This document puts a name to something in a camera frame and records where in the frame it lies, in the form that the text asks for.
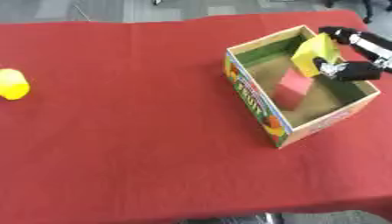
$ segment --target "yellow cube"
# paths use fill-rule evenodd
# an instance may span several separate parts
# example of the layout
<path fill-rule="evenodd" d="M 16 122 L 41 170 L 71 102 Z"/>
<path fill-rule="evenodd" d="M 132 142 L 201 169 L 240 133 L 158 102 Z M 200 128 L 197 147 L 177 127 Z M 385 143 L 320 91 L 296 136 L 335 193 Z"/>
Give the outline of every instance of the yellow cube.
<path fill-rule="evenodd" d="M 313 59 L 321 57 L 329 63 L 335 64 L 340 56 L 339 49 L 326 33 L 321 33 L 314 38 L 306 40 L 292 56 L 291 60 L 301 73 L 306 77 L 319 74 Z"/>

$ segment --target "fruit illustration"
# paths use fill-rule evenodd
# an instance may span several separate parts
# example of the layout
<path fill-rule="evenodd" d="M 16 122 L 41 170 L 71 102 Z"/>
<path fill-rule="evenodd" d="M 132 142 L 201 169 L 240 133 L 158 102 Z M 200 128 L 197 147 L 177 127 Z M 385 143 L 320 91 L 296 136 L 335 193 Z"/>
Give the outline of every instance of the fruit illustration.
<path fill-rule="evenodd" d="M 265 130 L 273 136 L 282 137 L 284 135 L 284 128 L 280 125 L 279 120 L 274 115 L 268 115 L 262 119 L 262 126 Z"/>
<path fill-rule="evenodd" d="M 238 69 L 234 64 L 230 65 L 230 74 L 229 77 L 231 77 L 231 79 L 236 82 L 237 81 L 237 76 L 238 76 Z"/>

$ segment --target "box wall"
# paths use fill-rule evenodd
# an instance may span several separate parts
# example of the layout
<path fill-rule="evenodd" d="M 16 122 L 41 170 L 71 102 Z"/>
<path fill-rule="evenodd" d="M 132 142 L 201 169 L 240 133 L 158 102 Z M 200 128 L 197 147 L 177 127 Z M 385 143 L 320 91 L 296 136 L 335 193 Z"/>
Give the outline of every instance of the box wall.
<path fill-rule="evenodd" d="M 365 106 L 367 106 L 378 94 L 379 92 L 368 95 L 362 100 L 352 103 L 351 105 L 347 105 L 344 108 L 332 112 L 331 114 L 320 117 L 314 122 L 308 122 L 298 128 L 295 128 L 287 140 L 281 145 L 281 147 L 279 147 L 279 149 L 282 149 L 289 144 L 295 143 L 302 138 L 308 137 L 309 135 L 326 129 L 339 121 L 353 116 L 362 110 Z"/>
<path fill-rule="evenodd" d="M 260 87 L 235 61 L 227 51 L 225 58 L 225 74 L 232 82 L 235 91 L 244 100 L 248 109 L 263 126 L 276 147 L 280 147 L 292 132 L 290 125 L 282 114 L 267 100 L 268 96 L 260 91 Z"/>

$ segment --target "gray floor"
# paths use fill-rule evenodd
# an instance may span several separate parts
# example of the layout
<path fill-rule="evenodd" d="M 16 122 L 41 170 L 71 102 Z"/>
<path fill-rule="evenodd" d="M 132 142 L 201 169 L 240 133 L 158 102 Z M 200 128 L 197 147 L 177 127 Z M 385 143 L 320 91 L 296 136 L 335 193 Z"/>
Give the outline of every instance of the gray floor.
<path fill-rule="evenodd" d="M 374 22 L 370 30 L 392 39 L 392 13 L 384 9 L 387 0 L 373 0 Z M 361 0 L 341 0 L 334 9 L 349 9 L 363 16 Z M 279 11 L 326 11 L 322 0 L 164 0 L 153 6 L 151 0 L 0 0 L 0 22 L 177 21 L 221 14 Z M 376 216 L 350 211 L 327 214 L 285 214 L 287 224 L 386 224 Z"/>

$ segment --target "box label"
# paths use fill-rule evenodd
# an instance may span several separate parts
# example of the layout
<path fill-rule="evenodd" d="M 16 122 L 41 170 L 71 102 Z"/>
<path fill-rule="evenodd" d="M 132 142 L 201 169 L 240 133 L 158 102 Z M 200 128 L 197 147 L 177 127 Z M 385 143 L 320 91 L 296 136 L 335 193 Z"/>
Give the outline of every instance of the box label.
<path fill-rule="evenodd" d="M 225 73 L 248 109 L 267 131 L 275 145 L 280 147 L 290 132 L 286 130 L 279 117 L 274 115 L 273 108 L 262 98 L 262 93 L 256 87 L 256 83 L 247 78 L 246 74 L 232 63 L 229 56 L 225 61 Z"/>

